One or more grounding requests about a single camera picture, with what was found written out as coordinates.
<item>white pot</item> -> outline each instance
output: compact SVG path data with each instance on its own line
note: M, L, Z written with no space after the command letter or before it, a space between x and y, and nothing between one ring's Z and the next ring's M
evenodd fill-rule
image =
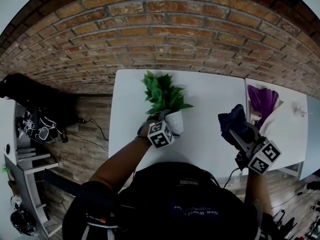
M173 134L180 134L184 131L184 122L182 119L181 110L167 114L165 116L165 122Z

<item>green plant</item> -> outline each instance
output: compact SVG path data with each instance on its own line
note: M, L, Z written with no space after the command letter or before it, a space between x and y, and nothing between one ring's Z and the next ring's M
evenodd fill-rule
M193 107L184 102L184 95L182 94L184 89L172 85L172 75L155 76L147 70L141 82L146 86L145 100L152 103L152 108L146 114L153 115L167 109L174 113Z

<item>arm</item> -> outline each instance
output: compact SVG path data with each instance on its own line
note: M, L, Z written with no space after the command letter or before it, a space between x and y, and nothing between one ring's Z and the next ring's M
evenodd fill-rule
M266 177L249 169L244 202L251 204L255 200L260 202L264 214L272 215L268 182Z
M149 125L144 126L140 136L146 137L148 131ZM107 185L112 192L119 192L150 146L151 143L147 139L134 139L105 161L90 178L90 181L101 182Z

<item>floor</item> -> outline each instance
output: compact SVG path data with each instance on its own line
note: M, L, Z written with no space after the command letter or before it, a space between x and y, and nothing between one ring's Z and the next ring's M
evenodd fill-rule
M104 135L109 136L109 123L111 114L111 97L80 97L76 108L80 118L84 120L94 119L102 128ZM59 167L53 169L57 174L82 184L86 182L95 170L108 159L108 142L104 140L100 130L93 123L72 125L67 128L68 143L56 143L46 146L52 157L59 162ZM317 212L311 209L320 198L316 191L306 190L305 182L299 182L293 176L282 173L280 171L270 171L267 174L269 182L269 192L272 202L274 214L281 209L284 209L286 214L283 222L286 223L290 218L295 217L297 226L292 230L289 237L300 237L309 231L311 223L318 216ZM309 177L307 180L312 181L317 179L315 176ZM218 178L219 184L222 186L227 181L227 178ZM125 187L129 186L131 179L128 180ZM246 189L246 176L236 175L231 178L227 189L232 191L241 200L244 200ZM52 185L43 183L42 195L47 200L47 208L54 222L61 222L66 213L66 210L73 201L73 197L55 188ZM298 192L303 192L300 196L295 196ZM62 232L58 231L51 239L61 240Z

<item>brick wall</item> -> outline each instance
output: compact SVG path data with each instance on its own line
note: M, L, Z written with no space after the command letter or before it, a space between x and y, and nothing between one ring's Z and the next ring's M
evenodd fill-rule
M31 0L0 36L0 77L111 94L121 69L253 78L320 98L320 21L301 0Z

